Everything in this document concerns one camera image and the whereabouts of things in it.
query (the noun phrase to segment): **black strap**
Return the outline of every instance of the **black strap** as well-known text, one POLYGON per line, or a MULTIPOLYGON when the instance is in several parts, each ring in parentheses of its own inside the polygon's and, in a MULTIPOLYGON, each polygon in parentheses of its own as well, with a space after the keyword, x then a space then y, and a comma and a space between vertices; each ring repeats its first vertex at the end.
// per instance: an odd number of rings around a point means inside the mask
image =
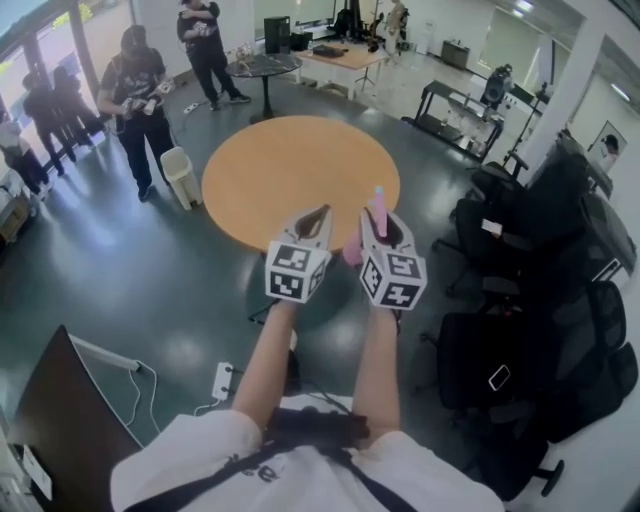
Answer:
MULTIPOLYGON (((263 462, 273 458, 278 453, 291 451, 295 446, 285 445, 281 443, 271 443, 263 447, 263 449, 249 457, 241 459, 237 462, 227 464, 214 475, 181 485, 175 489, 170 489, 157 496, 136 503, 127 508, 125 512, 178 512, 188 506, 192 501, 200 497, 205 492, 226 482, 234 475, 242 471, 254 469, 263 462)), ((350 470, 360 480, 367 490, 376 498, 382 506, 389 512, 416 512, 411 505, 398 496, 393 491, 387 489, 384 485, 372 480, 364 472, 356 466, 351 460, 349 452, 340 448, 327 449, 320 448, 318 450, 322 455, 329 457, 331 460, 350 470)))

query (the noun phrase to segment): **black pants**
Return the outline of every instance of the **black pants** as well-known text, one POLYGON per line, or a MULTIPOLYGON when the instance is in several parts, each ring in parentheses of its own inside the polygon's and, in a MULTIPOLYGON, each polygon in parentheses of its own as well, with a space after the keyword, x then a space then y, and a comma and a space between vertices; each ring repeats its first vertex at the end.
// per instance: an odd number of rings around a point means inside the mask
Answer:
POLYGON ((38 131, 38 137, 40 137, 40 140, 42 141, 42 145, 44 146, 44 149, 46 149, 47 153, 49 153, 49 157, 51 158, 51 163, 57 169, 58 173, 63 173, 64 167, 62 167, 62 162, 58 157, 58 153, 56 152, 56 149, 53 147, 53 141, 51 140, 51 135, 55 135, 56 139, 60 141, 60 144, 62 145, 62 149, 64 149, 64 152, 69 156, 69 159, 72 162, 76 161, 76 154, 73 152, 73 148, 71 147, 71 144, 65 137, 64 132, 62 131, 62 128, 59 126, 42 127, 42 128, 38 127, 37 131, 38 131))
POLYGON ((27 188, 36 195, 40 193, 40 183, 45 185, 49 183, 47 171, 44 170, 32 149, 21 157, 15 158, 11 162, 11 168, 20 175, 27 188))
POLYGON ((227 56, 220 51, 200 51, 194 52, 189 56, 193 72, 202 86, 205 96, 209 101, 215 103, 218 101, 218 93, 213 86, 213 77, 211 73, 215 73, 216 78, 220 81, 223 91, 227 91, 230 98, 240 96, 240 91, 233 85, 233 80, 226 71, 229 64, 227 56))
POLYGON ((149 146, 151 146, 151 151, 158 164, 162 179, 167 184, 168 181, 164 175, 160 157, 174 147, 171 131, 169 130, 169 122, 164 118, 164 115, 154 122, 145 121, 147 122, 136 123, 135 120, 129 121, 124 131, 118 135, 120 143, 127 152, 131 174, 133 174, 141 192, 147 190, 151 185, 151 170, 149 169, 149 160, 147 160, 147 150, 144 144, 145 137, 149 141, 149 146))

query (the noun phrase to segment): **green floor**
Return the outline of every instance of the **green floor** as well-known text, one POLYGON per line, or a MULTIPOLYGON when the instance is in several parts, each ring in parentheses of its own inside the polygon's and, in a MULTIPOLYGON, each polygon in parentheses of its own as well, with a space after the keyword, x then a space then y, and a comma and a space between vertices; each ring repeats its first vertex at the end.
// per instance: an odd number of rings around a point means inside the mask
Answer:
MULTIPOLYGON (((216 113, 203 106, 186 120, 182 109, 201 100, 201 91, 190 85, 172 98, 175 135, 197 173, 261 108, 261 84, 241 87, 254 96, 253 104, 216 113)), ((443 313, 477 305, 477 292, 445 298, 443 290, 463 262, 429 251, 436 237, 453 230, 448 214, 469 188, 470 163, 400 121, 331 94, 274 80, 272 102, 290 114, 342 119, 371 134, 394 158, 402 183, 396 211, 413 230, 429 274, 421 303, 405 315, 400 340, 404 425, 419 442, 462 465, 463 440, 449 425, 437 387, 419 398, 410 391, 436 378, 434 351, 419 344, 420 331, 437 333, 443 313)), ((218 362, 246 366, 259 333, 247 315, 266 302, 263 262, 220 231, 204 208, 182 210, 157 174, 157 194, 139 203, 114 138, 93 152, 79 151, 75 169, 66 162, 68 175, 56 180, 41 215, 0 259, 0 406, 10 419, 38 357, 64 324, 78 337, 157 370, 155 415, 163 427, 207 403, 218 362)), ((298 319, 305 379, 351 395, 366 312, 357 276, 339 262, 298 319)), ((128 419, 135 390, 126 373, 99 363, 90 368, 116 412, 128 419)), ((133 427, 144 443, 155 432, 148 414, 152 380, 141 376, 143 401, 133 427)))

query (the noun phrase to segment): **ceiling light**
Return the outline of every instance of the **ceiling light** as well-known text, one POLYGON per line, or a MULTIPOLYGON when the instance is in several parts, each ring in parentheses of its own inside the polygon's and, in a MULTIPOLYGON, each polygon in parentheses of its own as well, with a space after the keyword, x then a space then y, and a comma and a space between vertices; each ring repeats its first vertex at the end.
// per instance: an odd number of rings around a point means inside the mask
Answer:
POLYGON ((618 87, 616 84, 611 84, 611 87, 613 87, 613 90, 616 91, 620 96, 622 96, 625 99, 625 101, 631 101, 629 99, 629 96, 627 96, 627 94, 622 89, 620 89, 620 87, 618 87))
POLYGON ((518 0, 516 2, 516 7, 524 12, 529 12, 531 9, 533 9, 533 5, 531 5, 529 2, 526 2, 525 0, 518 0))

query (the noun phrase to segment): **pink bottle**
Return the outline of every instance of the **pink bottle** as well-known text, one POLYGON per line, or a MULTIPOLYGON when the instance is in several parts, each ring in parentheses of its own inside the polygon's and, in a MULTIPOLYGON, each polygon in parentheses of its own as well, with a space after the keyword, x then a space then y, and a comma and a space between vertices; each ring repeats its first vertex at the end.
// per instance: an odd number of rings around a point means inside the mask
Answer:
MULTIPOLYGON (((384 205, 384 190, 376 187, 376 196, 369 204, 373 207, 373 217, 380 236, 387 236, 387 208, 384 205)), ((362 265, 362 237, 360 229, 349 239, 342 250, 342 257, 350 267, 362 265)))

